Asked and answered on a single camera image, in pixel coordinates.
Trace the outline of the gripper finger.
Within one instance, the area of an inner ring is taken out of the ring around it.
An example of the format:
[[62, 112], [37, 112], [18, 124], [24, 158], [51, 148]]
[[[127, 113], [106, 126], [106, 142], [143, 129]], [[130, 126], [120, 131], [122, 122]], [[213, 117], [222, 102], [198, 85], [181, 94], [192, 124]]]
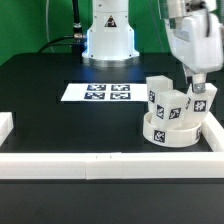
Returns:
[[197, 73], [192, 76], [192, 87], [194, 93], [204, 93], [206, 91], [206, 73]]

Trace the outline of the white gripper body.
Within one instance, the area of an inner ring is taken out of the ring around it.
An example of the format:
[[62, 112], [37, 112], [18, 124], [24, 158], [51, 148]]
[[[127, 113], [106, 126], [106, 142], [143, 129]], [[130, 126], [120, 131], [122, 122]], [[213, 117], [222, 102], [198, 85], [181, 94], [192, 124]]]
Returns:
[[195, 73], [210, 73], [222, 68], [223, 48], [221, 24], [210, 13], [210, 33], [206, 36], [207, 21], [204, 11], [182, 18], [175, 29], [165, 19], [165, 29], [171, 53]]

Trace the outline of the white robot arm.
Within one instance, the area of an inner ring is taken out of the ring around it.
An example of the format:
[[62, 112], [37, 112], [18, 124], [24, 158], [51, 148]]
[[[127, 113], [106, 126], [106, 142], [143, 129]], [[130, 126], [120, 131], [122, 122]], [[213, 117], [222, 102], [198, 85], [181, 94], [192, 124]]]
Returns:
[[[157, 0], [171, 53], [192, 79], [193, 91], [205, 91], [206, 76], [224, 65], [222, 25], [216, 0]], [[87, 31], [83, 61], [101, 67], [136, 61], [134, 30], [128, 21], [129, 0], [92, 0], [93, 23]]]

